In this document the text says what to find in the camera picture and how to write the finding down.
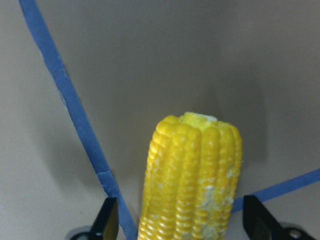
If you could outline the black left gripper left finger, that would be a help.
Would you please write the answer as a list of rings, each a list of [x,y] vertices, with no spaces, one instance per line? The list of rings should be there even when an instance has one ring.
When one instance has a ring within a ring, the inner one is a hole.
[[[119,232],[118,199],[104,200],[89,230],[72,233],[68,240],[116,240]]]

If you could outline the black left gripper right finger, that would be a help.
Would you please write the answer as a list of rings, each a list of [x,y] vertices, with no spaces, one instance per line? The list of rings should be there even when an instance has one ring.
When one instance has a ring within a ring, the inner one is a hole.
[[[254,195],[243,198],[242,225],[250,240],[313,240],[296,226],[283,226]]]

